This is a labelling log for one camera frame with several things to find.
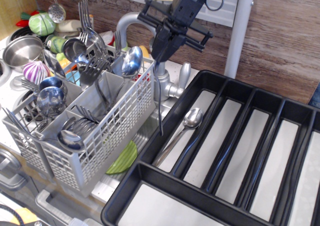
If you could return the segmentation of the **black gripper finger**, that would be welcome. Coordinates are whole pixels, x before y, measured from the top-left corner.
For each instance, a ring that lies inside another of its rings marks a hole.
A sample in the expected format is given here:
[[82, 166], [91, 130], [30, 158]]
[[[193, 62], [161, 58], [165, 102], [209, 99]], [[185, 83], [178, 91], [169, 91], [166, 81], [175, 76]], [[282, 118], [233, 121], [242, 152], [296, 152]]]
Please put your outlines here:
[[168, 43], [164, 46], [162, 60], [167, 61], [179, 48], [186, 42], [185, 35], [173, 35]]
[[167, 25], [158, 26], [156, 36], [152, 45], [151, 55], [157, 62], [165, 62], [170, 57], [169, 47], [173, 41], [174, 35]]

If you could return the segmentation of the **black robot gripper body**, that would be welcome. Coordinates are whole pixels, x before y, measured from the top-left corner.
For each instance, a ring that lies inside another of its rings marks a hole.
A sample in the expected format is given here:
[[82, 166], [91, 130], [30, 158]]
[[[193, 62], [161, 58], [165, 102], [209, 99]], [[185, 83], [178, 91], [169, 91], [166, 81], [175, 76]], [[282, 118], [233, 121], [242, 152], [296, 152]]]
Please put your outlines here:
[[207, 0], [173, 0], [164, 5], [155, 0], [145, 0], [138, 19], [155, 28], [167, 25], [173, 35], [185, 35], [187, 45], [202, 51], [212, 33], [199, 25], [195, 18]]

